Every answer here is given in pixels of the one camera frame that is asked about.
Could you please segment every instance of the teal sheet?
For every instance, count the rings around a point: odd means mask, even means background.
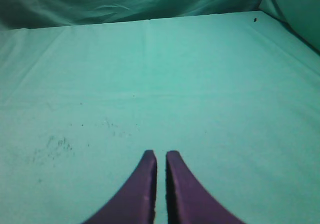
[[[0,40],[0,223],[81,223],[146,149],[157,224],[168,150],[248,224],[320,220],[320,56],[262,11]]]

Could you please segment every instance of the tent wall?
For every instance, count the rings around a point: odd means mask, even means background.
[[[320,50],[320,0],[262,0],[260,9],[287,22],[295,32]]]
[[[260,2],[261,0],[0,0],[0,21],[10,29],[99,24],[252,11],[258,8]]]

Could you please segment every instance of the teal fabric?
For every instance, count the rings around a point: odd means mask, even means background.
[[[262,11],[0,40],[0,223],[81,223],[147,149],[156,224],[169,150],[245,223],[319,222],[320,56]]]
[[[0,0],[7,28],[44,28],[256,10],[261,0]]]
[[[320,0],[262,0],[260,9],[286,21],[320,51]]]

